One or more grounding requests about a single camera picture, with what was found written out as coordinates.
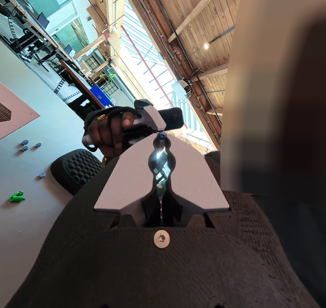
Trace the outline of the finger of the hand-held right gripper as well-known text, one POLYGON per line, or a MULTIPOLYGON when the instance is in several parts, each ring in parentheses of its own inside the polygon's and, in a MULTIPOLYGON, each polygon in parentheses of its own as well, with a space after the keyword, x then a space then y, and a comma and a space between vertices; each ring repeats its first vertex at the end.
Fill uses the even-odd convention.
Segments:
POLYGON ((134 132, 141 136, 149 136, 163 132, 166 123, 160 113, 152 105, 134 105, 137 112, 134 120, 134 132))

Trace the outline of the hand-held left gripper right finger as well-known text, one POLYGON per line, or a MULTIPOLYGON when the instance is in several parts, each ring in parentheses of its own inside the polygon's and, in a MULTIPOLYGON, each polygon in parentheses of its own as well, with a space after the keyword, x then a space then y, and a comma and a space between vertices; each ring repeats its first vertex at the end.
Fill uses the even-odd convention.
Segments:
POLYGON ((166 150, 170 174, 164 193, 165 226, 186 226, 194 215, 230 209, 200 152, 170 134, 166 150))

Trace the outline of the blue bin on desk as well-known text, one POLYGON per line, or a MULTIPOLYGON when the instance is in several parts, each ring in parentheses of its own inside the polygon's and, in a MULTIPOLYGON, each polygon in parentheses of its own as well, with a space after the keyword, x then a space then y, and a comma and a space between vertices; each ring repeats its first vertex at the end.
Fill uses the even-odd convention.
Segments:
POLYGON ((95 98, 100 102, 104 108, 109 108, 114 106, 112 100, 100 89, 98 85, 92 86, 90 92, 95 96, 95 98))

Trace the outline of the ceiling mounted device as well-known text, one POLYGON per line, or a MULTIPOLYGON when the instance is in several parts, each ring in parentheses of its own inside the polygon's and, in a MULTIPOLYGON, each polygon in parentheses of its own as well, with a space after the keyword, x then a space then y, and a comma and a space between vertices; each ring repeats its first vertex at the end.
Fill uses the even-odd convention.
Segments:
POLYGON ((173 92, 178 97, 178 99, 188 98, 187 94, 190 92, 192 82, 187 79, 181 79, 177 82, 174 82, 171 87, 173 92))

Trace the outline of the black rounded pad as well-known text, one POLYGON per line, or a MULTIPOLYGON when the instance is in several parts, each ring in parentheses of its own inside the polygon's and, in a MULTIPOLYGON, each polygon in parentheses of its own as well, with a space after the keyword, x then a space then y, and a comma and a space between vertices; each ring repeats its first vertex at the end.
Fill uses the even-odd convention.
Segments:
POLYGON ((75 195, 103 169, 101 161, 86 149, 77 149, 56 159, 50 167, 55 180, 75 195))

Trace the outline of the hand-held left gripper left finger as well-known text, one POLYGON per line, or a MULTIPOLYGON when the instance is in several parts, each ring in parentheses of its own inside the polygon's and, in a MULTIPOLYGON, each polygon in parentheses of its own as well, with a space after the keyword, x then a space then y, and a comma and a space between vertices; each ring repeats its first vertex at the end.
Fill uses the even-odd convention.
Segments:
POLYGON ((156 179, 149 167, 157 134, 139 141, 120 155, 96 204, 96 212, 131 215, 137 226, 160 225, 156 179))

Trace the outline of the lego instruction booklet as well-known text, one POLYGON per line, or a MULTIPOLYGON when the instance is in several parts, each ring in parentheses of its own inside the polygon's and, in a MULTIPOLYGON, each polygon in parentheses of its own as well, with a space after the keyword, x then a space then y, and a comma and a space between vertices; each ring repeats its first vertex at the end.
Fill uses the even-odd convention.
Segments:
POLYGON ((0 84, 0 139, 27 125, 40 115, 0 84))

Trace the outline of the long wooden desk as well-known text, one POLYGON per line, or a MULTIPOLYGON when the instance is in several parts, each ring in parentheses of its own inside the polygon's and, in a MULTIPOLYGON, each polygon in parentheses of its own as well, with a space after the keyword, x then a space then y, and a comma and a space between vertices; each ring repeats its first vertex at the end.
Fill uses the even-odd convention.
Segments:
POLYGON ((69 60, 62 47, 47 33, 46 17, 41 13, 35 18, 33 8, 24 0, 1 0, 2 17, 7 19, 9 36, 1 28, 1 40, 23 61, 35 60, 48 72, 45 63, 59 69, 60 61, 69 60))

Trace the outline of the person's right hand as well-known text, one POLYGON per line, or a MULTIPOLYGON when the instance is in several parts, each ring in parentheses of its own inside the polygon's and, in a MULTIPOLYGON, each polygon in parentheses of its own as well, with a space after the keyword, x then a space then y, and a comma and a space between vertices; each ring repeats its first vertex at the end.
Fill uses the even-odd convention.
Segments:
POLYGON ((123 153, 124 129, 130 128, 135 120, 131 112, 124 112, 114 116, 111 120, 102 118, 94 119, 88 126, 87 134, 93 144, 106 158, 107 162, 123 153))

